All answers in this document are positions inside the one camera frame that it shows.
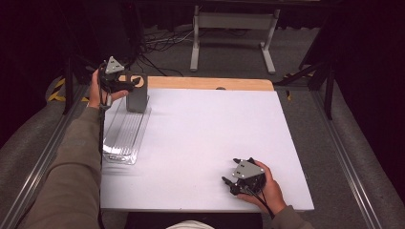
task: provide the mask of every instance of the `table surface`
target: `table surface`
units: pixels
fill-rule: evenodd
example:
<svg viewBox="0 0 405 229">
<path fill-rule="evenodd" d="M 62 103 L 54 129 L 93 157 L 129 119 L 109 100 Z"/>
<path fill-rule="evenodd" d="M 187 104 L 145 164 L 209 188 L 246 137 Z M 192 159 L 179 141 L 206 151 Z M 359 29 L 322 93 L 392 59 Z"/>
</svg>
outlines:
<svg viewBox="0 0 405 229">
<path fill-rule="evenodd" d="M 263 85 L 266 91 L 260 91 Z M 201 90 L 217 87 L 227 90 Z M 148 94 L 152 113 L 136 164 L 103 161 L 101 208 L 259 212 L 232 196 L 221 179 L 232 179 L 233 158 L 252 156 L 272 169 L 288 204 L 313 209 L 270 81 L 151 76 Z"/>
</svg>

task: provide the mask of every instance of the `wooden edge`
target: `wooden edge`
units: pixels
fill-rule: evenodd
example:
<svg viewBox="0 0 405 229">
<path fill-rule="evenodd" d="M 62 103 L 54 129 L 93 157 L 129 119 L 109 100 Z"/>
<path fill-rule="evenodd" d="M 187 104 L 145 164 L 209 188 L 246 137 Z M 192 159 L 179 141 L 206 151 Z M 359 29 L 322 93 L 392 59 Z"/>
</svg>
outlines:
<svg viewBox="0 0 405 229">
<path fill-rule="evenodd" d="M 235 91 L 274 91 L 267 79 L 148 76 L 148 88 L 216 90 L 220 87 Z"/>
</svg>

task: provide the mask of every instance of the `hand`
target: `hand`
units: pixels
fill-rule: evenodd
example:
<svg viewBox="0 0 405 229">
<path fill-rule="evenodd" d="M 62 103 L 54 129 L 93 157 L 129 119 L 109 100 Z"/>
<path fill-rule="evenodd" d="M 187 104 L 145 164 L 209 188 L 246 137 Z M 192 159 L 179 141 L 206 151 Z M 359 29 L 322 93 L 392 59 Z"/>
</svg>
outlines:
<svg viewBox="0 0 405 229">
<path fill-rule="evenodd" d="M 89 99 L 89 105 L 88 107 L 93 107 L 96 109 L 99 109 L 99 105 L 100 105 L 100 94 L 99 94 L 99 90 L 98 90 L 98 70 L 96 70 L 93 73 L 93 77 L 92 77 L 92 85 L 90 85 L 90 99 Z M 113 101 L 125 97 L 126 95 L 128 95 L 128 91 L 126 90 L 122 90 L 116 93 L 111 94 L 111 97 L 113 99 Z M 105 97 L 107 96 L 107 93 L 102 91 L 102 97 L 105 99 Z"/>
<path fill-rule="evenodd" d="M 259 197 L 266 200 L 267 206 L 270 208 L 271 212 L 276 215 L 287 207 L 286 203 L 284 202 L 280 186 L 277 181 L 273 179 L 270 169 L 264 163 L 257 160 L 255 160 L 255 163 L 265 170 L 266 175 L 266 185 Z M 263 212 L 269 214 L 266 207 L 256 197 L 247 194 L 239 194 L 237 197 L 246 202 L 256 204 Z"/>
</svg>

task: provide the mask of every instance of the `clear plastic container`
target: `clear plastic container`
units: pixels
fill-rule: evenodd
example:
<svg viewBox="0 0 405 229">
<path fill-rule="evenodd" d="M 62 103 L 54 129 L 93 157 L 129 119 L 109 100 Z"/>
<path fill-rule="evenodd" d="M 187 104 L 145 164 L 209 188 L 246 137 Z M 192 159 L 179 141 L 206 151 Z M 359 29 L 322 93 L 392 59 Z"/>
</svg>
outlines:
<svg viewBox="0 0 405 229">
<path fill-rule="evenodd" d="M 143 114 L 127 112 L 126 99 L 113 103 L 104 121 L 103 156 L 107 162 L 135 164 L 151 112 L 149 103 Z"/>
</svg>

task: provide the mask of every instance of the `gray sleeve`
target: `gray sleeve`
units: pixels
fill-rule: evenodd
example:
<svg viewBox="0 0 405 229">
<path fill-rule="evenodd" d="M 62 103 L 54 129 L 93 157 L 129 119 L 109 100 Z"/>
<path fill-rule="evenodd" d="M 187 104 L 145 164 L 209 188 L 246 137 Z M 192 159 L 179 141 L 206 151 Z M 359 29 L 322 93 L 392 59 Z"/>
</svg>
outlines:
<svg viewBox="0 0 405 229">
<path fill-rule="evenodd" d="M 66 131 L 26 228 L 98 228 L 98 110 L 86 108 Z"/>
<path fill-rule="evenodd" d="M 310 229 L 312 225 L 304 221 L 292 208 L 288 206 L 279 212 L 271 222 L 273 229 Z"/>
</svg>

